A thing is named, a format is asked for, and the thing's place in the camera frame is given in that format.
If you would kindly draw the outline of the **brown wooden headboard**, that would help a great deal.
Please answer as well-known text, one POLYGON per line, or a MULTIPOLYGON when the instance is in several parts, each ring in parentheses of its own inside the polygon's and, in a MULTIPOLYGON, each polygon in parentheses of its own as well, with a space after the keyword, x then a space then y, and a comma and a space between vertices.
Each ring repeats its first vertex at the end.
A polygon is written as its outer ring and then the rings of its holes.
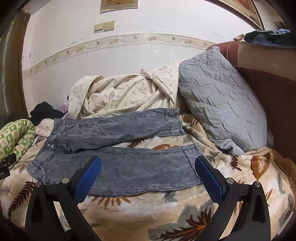
POLYGON ((217 44, 260 100, 273 148, 295 160, 295 49, 231 41, 217 44))

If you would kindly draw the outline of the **blue clothes on headboard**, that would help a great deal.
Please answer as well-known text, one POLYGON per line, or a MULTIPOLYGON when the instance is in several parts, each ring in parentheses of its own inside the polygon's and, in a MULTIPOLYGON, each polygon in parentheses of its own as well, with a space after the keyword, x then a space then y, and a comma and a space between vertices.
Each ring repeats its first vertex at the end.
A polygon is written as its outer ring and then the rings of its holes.
POLYGON ((295 48, 295 39, 290 30, 278 31, 253 31, 246 33, 244 41, 251 45, 259 45, 276 48, 295 48))

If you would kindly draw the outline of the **black garment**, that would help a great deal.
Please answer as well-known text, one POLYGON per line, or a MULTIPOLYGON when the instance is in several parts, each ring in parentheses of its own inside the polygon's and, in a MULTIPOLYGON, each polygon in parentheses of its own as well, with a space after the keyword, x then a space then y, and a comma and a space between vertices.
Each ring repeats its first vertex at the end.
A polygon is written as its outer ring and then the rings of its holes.
POLYGON ((29 120, 34 126, 38 126, 46 118, 54 120, 55 118, 62 118, 65 114, 43 101, 30 112, 30 115, 29 120))

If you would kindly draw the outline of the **purple plastic bag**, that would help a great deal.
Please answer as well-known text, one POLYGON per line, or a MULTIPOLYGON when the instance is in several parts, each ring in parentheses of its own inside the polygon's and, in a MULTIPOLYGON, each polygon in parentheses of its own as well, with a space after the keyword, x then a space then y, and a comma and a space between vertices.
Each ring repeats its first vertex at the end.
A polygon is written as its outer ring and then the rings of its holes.
POLYGON ((57 107, 56 110, 62 112, 62 113, 67 113, 69 109, 69 103, 64 102, 61 106, 57 107))

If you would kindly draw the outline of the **brown wooden door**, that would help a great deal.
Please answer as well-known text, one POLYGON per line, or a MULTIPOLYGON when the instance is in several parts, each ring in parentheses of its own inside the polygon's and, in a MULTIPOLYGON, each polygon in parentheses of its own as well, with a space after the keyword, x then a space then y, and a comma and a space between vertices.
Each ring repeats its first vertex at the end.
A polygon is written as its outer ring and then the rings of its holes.
POLYGON ((30 15, 20 11, 1 36, 1 126, 27 118, 23 94, 23 41, 30 15))

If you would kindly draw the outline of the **grey quilted pillow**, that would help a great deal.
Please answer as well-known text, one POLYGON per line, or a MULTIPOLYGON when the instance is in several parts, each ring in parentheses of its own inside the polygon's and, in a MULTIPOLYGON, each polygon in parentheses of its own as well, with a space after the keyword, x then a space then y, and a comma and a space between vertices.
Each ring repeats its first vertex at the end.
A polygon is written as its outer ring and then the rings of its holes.
POLYGON ((267 145, 263 106, 217 46, 180 64, 179 92, 219 149, 243 155, 267 145))

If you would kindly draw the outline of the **cream patterned duvet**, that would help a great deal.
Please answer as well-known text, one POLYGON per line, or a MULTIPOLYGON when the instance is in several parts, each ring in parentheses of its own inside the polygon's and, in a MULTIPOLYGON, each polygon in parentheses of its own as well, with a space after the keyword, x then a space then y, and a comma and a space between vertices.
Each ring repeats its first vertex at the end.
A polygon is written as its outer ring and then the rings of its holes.
POLYGON ((112 117, 152 108, 175 108, 179 61, 139 74, 85 76, 69 94, 65 120, 112 117))

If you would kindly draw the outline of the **green and white quilt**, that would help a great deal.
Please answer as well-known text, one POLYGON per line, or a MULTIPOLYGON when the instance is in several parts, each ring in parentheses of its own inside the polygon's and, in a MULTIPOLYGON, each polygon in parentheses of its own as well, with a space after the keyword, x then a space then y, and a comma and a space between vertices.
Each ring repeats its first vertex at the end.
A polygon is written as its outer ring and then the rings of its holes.
POLYGON ((0 134, 1 161, 15 154, 18 162, 35 139, 35 126, 30 120, 20 119, 7 123, 0 134))

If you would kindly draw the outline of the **leaf-pattern fleece blanket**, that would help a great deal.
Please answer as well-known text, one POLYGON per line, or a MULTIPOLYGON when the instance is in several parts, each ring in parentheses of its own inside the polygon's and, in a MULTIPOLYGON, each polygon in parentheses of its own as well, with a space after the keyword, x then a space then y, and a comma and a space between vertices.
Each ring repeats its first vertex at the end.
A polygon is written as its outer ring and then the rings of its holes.
MULTIPOLYGON (((295 213, 295 164, 277 151, 264 147, 235 156, 223 154, 207 138, 199 121, 182 114, 186 134, 154 137, 125 148, 168 150, 196 144, 213 166, 241 184, 263 185, 270 214, 271 236, 287 227, 295 213)), ((36 180, 26 171, 53 129, 47 120, 37 128, 38 142, 31 146, 1 180, 1 212, 17 227, 24 228, 29 198, 36 180)), ((102 240, 194 240, 217 209, 202 185, 169 192, 148 192, 127 197, 88 196, 79 209, 102 240)))

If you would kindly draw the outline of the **grey-blue denim pants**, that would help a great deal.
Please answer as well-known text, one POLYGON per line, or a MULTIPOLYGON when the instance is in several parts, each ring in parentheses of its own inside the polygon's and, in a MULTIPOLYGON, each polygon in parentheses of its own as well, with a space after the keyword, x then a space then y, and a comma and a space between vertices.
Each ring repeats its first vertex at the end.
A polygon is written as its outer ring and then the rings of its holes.
POLYGON ((148 191, 175 191, 200 184, 194 144, 163 150, 124 148, 123 142, 144 138, 183 136, 174 108, 155 108, 111 118, 54 121, 54 128, 27 172, 44 184, 70 178, 91 157, 102 163, 89 194, 130 196, 148 191))

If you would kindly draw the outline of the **framed picture on wall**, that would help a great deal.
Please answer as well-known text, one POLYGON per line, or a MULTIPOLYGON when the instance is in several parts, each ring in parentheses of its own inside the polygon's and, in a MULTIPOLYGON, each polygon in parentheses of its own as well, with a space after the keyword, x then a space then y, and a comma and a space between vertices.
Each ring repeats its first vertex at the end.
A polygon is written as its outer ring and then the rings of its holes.
POLYGON ((100 13, 119 11, 123 9, 137 9, 138 0, 102 0, 100 13))

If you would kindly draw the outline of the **large framed picture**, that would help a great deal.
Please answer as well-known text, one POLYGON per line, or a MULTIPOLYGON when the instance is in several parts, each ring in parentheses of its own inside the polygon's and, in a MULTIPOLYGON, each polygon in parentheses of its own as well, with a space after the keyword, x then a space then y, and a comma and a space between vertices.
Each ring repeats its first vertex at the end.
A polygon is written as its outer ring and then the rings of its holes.
POLYGON ((262 19, 252 0, 221 0, 219 2, 246 17, 248 21, 256 25, 258 29, 264 30, 262 19))

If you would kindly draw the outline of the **beige wall switch plate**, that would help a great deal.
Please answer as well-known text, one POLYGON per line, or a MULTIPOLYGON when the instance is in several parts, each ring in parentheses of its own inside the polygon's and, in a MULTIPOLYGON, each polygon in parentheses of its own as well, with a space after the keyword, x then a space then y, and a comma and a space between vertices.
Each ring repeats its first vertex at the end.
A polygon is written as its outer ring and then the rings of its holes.
POLYGON ((114 29, 115 29, 115 21, 100 23, 94 26, 95 33, 109 32, 109 31, 113 31, 114 29))

